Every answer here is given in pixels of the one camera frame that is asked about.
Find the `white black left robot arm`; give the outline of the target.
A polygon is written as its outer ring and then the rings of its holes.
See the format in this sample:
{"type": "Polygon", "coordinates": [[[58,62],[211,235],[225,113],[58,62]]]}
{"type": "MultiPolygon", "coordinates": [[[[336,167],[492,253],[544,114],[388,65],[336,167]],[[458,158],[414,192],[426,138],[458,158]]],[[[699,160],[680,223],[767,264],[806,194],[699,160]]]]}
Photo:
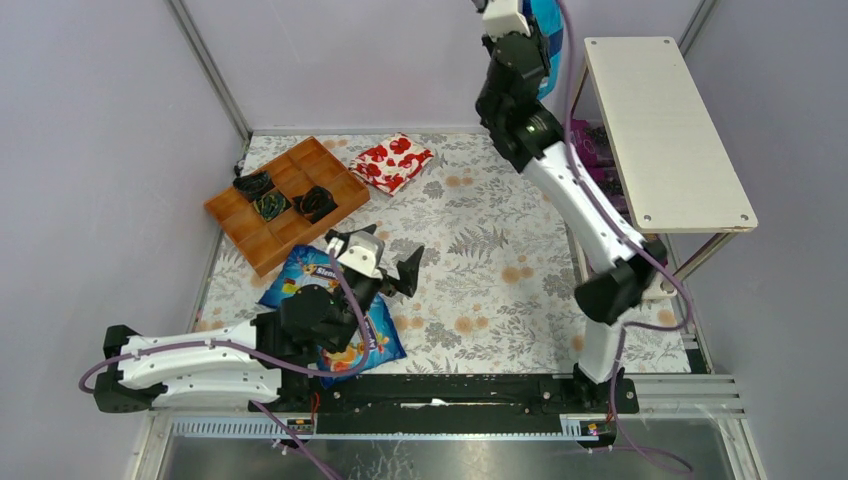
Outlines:
{"type": "Polygon", "coordinates": [[[253,318],[160,337],[109,327],[104,358],[82,375],[80,390],[104,413],[298,406],[315,400],[316,385],[329,387],[404,358],[386,299],[415,294],[424,248],[389,272],[374,226],[333,230],[325,239],[325,250],[291,250],[253,318]]]}

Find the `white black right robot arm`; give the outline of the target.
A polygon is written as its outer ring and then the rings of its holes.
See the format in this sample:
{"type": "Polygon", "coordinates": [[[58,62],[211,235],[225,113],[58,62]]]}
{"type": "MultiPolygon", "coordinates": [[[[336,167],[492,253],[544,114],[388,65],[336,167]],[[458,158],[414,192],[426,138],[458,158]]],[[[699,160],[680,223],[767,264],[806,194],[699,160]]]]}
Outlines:
{"type": "Polygon", "coordinates": [[[486,79],[475,103],[497,152],[546,195],[589,260],[593,276],[574,298],[587,317],[577,369],[595,384],[619,369],[619,343],[630,310],[639,306],[666,249],[634,230],[579,161],[563,126],[537,98],[549,72],[539,33],[485,35],[486,79]]]}

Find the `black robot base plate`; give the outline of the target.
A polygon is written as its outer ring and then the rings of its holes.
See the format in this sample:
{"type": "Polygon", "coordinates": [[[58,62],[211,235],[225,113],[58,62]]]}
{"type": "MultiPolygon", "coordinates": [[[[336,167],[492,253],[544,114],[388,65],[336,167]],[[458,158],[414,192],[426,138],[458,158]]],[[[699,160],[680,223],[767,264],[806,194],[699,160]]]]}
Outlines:
{"type": "Polygon", "coordinates": [[[286,373],[279,393],[269,411],[303,413],[324,435],[563,434],[566,420],[640,410],[632,380],[611,388],[570,374],[365,374],[325,387],[286,373]]]}

